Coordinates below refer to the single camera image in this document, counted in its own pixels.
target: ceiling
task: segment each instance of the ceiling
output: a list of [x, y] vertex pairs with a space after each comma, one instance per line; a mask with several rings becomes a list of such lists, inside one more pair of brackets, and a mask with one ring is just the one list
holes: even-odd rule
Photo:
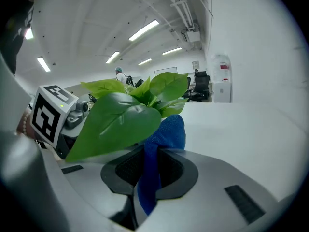
[[[194, 50], [196, 46], [180, 34], [185, 25], [170, 4], [170, 0], [34, 0], [34, 38], [24, 40], [16, 74], [35, 85], [58, 80], [78, 84], [90, 73], [91, 80], [102, 71], [111, 78], [115, 66], [138, 71], [138, 63], [162, 58], [163, 52], [177, 47]], [[190, 0], [188, 5], [196, 19]], [[129, 40], [153, 20], [160, 24], [137, 40]], [[119, 56], [106, 64], [115, 51]], [[50, 72], [37, 62], [40, 56]]]

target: ceiling pipe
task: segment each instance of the ceiling pipe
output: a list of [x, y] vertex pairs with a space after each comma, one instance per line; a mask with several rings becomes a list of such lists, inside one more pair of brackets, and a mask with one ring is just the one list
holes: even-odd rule
[[175, 8], [176, 8], [178, 14], [180, 15], [180, 17], [182, 18], [185, 27], [186, 27], [187, 29], [189, 29], [190, 27], [189, 27], [187, 21], [185, 20], [185, 18], [184, 18], [184, 16], [183, 16], [183, 13], [182, 13], [182, 11], [180, 10], [180, 8], [179, 8], [177, 5], [175, 6]]
[[189, 15], [189, 12], [187, 10], [187, 7], [186, 7], [186, 2], [185, 3], [182, 3], [182, 7], [183, 7], [183, 10], [185, 12], [185, 15], [187, 16], [187, 19], [188, 19], [188, 22], [189, 22], [189, 25], [192, 27], [193, 26], [193, 21], [191, 21], [191, 18], [190, 18], [190, 15]]
[[187, 8], [187, 10], [188, 10], [188, 12], [189, 12], [190, 19], [191, 19], [191, 21], [192, 21], [192, 25], [193, 25], [193, 28], [194, 28], [194, 22], [193, 22], [193, 19], [192, 19], [192, 15], [191, 15], [191, 12], [190, 12], [190, 9], [189, 9], [188, 2], [185, 3], [185, 6], [186, 6], [186, 8]]

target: blue cloth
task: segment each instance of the blue cloth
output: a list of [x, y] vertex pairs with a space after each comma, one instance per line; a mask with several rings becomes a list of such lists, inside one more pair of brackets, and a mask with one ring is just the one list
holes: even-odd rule
[[138, 182], [138, 197], [145, 213], [149, 215], [156, 205], [155, 192], [161, 188], [157, 149], [184, 149], [185, 131], [183, 118], [171, 115], [162, 121], [158, 130], [145, 141], [144, 170]]

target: black slot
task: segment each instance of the black slot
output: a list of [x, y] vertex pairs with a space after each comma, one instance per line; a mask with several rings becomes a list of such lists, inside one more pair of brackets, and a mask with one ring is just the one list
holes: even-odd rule
[[62, 168], [61, 171], [63, 172], [63, 174], [68, 174], [68, 173], [72, 173], [75, 172], [77, 170], [81, 170], [83, 169], [83, 167], [81, 165], [75, 165], [72, 167], [67, 167], [67, 168]]
[[265, 211], [240, 186], [235, 185], [224, 189], [248, 224], [265, 214]]

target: whiteboard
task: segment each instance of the whiteboard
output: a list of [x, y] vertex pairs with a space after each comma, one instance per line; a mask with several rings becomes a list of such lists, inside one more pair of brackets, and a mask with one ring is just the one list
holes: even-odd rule
[[172, 67], [172, 68], [166, 68], [166, 69], [162, 69], [162, 70], [157, 70], [157, 71], [154, 71], [154, 74], [155, 74], [155, 76], [157, 76], [157, 75], [160, 75], [160, 74], [162, 74], [162, 73], [164, 73], [164, 72], [172, 72], [172, 73], [178, 74], [178, 72], [177, 72], [177, 67]]

